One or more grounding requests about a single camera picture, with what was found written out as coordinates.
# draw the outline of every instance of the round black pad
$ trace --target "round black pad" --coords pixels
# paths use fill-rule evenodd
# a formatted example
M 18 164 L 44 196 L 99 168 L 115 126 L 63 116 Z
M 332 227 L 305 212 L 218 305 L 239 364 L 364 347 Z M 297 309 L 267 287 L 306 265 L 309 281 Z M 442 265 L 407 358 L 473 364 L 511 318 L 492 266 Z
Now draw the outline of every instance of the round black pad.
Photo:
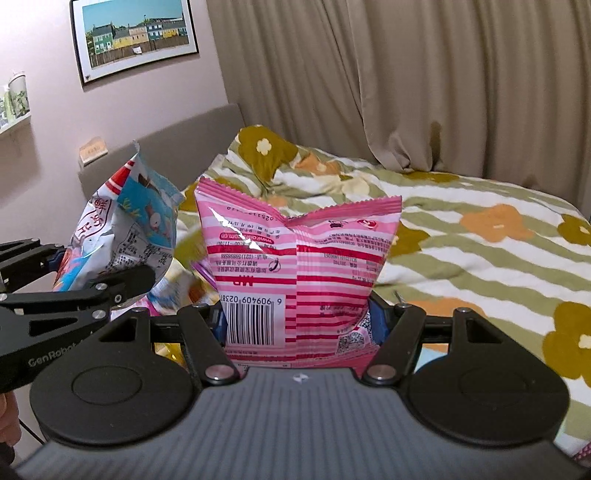
M 114 405 L 129 400 L 142 388 L 141 377 L 123 367 L 95 367 L 74 379 L 76 396 L 94 405 Z
M 137 442 L 186 412 L 193 399 L 189 374 L 151 350 L 149 317 L 133 320 L 129 327 L 116 319 L 37 377 L 31 406 L 52 439 L 85 446 Z M 136 326 L 142 332 L 117 341 L 117 323 L 126 335 Z
M 414 374 L 408 398 L 423 420 L 458 440 L 512 446 L 547 439 L 566 414 L 569 394 L 531 357 L 451 353 Z

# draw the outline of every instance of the picture frame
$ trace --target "picture frame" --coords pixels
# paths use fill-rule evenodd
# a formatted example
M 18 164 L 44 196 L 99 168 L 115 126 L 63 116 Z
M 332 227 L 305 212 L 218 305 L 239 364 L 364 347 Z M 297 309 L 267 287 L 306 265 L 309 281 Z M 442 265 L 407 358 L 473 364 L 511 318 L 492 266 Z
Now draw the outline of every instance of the picture frame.
M 189 0 L 70 0 L 82 85 L 199 53 Z

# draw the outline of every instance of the beige curtain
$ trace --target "beige curtain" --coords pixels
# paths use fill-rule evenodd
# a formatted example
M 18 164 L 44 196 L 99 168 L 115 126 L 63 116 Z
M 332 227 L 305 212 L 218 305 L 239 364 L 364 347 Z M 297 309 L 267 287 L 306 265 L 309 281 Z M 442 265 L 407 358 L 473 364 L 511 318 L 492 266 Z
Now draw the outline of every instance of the beige curtain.
M 228 99 L 301 145 L 371 158 L 346 0 L 210 0 Z
M 591 0 L 209 0 L 247 123 L 591 213 Z

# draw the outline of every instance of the bed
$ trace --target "bed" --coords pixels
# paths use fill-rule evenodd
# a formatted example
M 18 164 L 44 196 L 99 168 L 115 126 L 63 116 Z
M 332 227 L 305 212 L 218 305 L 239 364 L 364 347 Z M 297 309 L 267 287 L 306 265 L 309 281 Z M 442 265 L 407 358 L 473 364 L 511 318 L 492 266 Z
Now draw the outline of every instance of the bed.
M 574 455 L 589 442 L 591 226 L 577 209 L 511 184 L 395 173 L 294 145 L 266 127 L 242 127 L 239 108 L 229 105 L 139 139 L 147 163 L 187 189 L 176 250 L 184 267 L 195 269 L 205 256 L 190 195 L 202 173 L 285 215 L 401 195 L 401 224 L 375 291 L 429 314 L 448 316 L 469 306 L 486 316 L 568 385 L 571 405 L 556 443 Z M 81 172 L 87 196 L 132 153 L 122 149 Z M 446 349 L 425 348 L 421 362 Z

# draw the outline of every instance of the pink snack bag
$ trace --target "pink snack bag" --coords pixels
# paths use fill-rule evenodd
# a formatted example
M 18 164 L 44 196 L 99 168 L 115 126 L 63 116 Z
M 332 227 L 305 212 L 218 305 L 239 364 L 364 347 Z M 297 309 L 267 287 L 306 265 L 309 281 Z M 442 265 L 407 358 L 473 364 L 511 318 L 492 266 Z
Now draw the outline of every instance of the pink snack bag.
M 234 363 L 352 367 L 360 374 L 378 349 L 368 297 L 396 234 L 402 198 L 287 218 L 207 178 L 195 197 Z

